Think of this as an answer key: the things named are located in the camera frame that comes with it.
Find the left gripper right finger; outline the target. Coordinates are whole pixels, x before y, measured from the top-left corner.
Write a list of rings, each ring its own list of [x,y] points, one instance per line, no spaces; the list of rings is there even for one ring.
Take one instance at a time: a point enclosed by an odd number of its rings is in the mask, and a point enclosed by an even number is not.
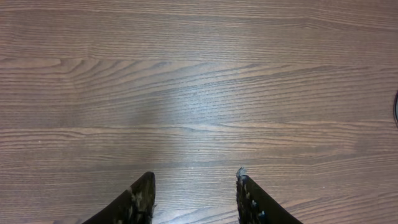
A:
[[[302,224],[241,167],[236,173],[236,201],[240,224]]]

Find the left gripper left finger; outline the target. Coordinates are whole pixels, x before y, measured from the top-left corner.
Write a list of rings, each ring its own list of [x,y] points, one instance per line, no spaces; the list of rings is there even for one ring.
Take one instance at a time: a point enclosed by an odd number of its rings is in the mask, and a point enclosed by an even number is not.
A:
[[[155,174],[146,172],[83,224],[151,224],[154,207]]]

